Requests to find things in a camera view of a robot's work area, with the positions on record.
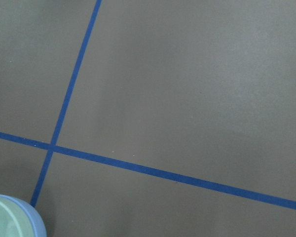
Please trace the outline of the blue bowl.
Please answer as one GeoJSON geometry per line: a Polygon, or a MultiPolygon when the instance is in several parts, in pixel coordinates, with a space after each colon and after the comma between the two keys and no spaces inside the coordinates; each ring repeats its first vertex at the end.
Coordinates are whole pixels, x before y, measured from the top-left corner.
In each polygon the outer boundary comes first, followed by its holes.
{"type": "Polygon", "coordinates": [[[6,198],[14,203],[16,203],[19,207],[21,207],[26,215],[28,216],[31,225],[34,230],[34,237],[45,237],[47,236],[46,233],[46,228],[44,225],[44,222],[39,215],[39,213],[27,202],[16,198],[16,197],[11,197],[11,196],[6,196],[6,195],[0,195],[1,198],[6,198]]]}

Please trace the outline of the green bowl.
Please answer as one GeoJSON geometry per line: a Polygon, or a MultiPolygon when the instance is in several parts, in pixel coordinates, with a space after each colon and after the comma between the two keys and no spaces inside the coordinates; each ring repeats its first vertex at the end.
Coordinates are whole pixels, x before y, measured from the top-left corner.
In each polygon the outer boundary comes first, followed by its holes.
{"type": "Polygon", "coordinates": [[[31,222],[16,203],[0,197],[0,237],[33,237],[31,222]]]}

